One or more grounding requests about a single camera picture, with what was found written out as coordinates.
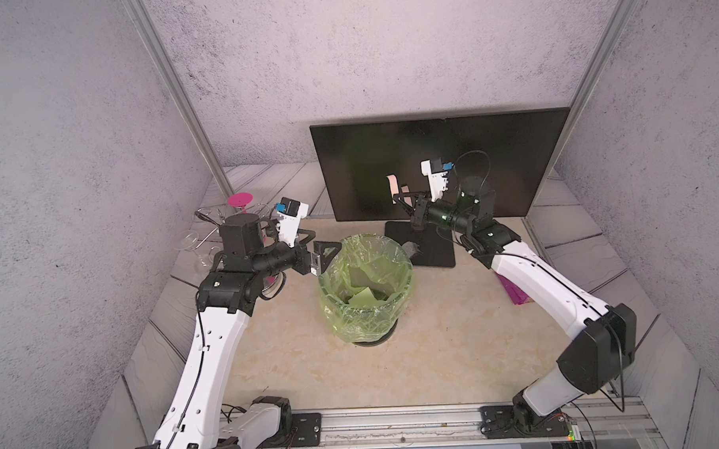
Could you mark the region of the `pink sticky strip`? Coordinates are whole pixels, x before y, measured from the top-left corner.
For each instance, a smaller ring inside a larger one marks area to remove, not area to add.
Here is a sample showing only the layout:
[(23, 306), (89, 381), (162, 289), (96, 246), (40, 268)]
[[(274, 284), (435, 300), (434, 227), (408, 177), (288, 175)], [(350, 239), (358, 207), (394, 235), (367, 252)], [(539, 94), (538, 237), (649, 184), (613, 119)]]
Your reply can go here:
[(400, 193), (399, 183), (398, 183), (398, 179), (396, 178), (396, 175), (388, 175), (387, 179), (389, 182), (391, 196), (394, 196), (394, 195), (397, 195), (398, 193)]

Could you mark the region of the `green sticky note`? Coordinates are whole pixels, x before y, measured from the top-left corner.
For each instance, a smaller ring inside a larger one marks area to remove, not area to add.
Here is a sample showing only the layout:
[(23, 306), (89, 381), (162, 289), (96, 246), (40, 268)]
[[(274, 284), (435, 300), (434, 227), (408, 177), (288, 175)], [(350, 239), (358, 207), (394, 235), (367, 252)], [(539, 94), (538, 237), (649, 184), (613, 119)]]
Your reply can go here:
[(379, 308), (387, 300), (388, 295), (385, 292), (365, 287), (362, 291), (352, 296), (347, 304), (354, 309), (365, 309), (367, 311), (368, 309)]

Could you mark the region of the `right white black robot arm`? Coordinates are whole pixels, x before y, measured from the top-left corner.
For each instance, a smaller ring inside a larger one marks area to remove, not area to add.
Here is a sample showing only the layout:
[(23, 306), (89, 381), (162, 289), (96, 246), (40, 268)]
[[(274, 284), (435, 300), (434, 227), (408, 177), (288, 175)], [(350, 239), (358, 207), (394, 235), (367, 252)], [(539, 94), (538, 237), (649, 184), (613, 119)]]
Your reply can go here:
[(535, 301), (569, 337), (569, 345), (545, 376), (525, 387), (505, 407), (502, 417), (488, 418), (483, 436), (556, 436), (568, 434), (562, 407), (596, 394), (613, 380), (622, 382), (635, 360), (635, 312), (592, 296), (545, 263), (520, 235), (494, 218), (495, 192), (478, 176), (463, 179), (455, 201), (444, 198), (448, 178), (429, 176), (427, 192), (405, 192), (387, 178), (392, 201), (410, 217), (413, 229), (429, 226), (450, 231), (463, 247), (494, 273)]

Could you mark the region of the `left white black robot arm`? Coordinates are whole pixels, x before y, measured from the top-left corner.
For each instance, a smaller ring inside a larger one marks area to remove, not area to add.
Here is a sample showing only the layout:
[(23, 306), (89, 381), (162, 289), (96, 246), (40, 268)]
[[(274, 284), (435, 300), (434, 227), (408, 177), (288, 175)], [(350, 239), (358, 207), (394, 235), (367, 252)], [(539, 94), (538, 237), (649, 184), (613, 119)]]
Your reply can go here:
[(153, 442), (136, 449), (260, 449), (289, 446), (293, 415), (286, 398), (262, 396), (221, 428), (223, 399), (238, 345), (267, 278), (293, 270), (320, 275), (342, 250), (302, 229), (301, 215), (280, 213), (267, 220), (256, 214), (228, 217), (218, 227), (223, 248), (195, 294), (192, 346), (173, 401)]

